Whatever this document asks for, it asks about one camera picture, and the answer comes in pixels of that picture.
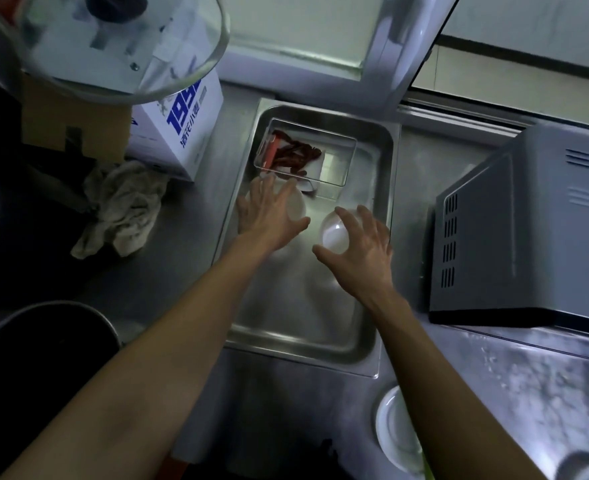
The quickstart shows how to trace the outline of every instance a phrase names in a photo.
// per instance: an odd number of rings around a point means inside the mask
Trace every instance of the stainless steel countertop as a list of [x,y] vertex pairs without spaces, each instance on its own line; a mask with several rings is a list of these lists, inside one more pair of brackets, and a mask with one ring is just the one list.
[[[172,306],[212,262],[243,165],[258,91],[223,88],[225,102],[195,184],[174,182],[146,247],[105,270],[77,297],[131,340]],[[569,453],[589,452],[589,360],[427,322],[422,263],[434,197],[491,147],[404,127],[392,217],[395,285],[443,354],[548,478]],[[395,385],[381,357],[377,379],[224,349],[173,454],[265,478],[331,438],[357,480],[410,479],[379,448],[374,412]]]

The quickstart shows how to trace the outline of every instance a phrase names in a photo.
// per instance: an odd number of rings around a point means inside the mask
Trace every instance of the black object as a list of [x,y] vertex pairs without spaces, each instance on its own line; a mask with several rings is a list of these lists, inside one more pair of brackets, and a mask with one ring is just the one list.
[[0,306],[67,298],[82,264],[70,256],[88,216],[0,185]]
[[107,319],[80,303],[32,305],[0,323],[0,475],[119,348]]
[[148,0],[86,0],[86,6],[103,22],[127,23],[143,14]]

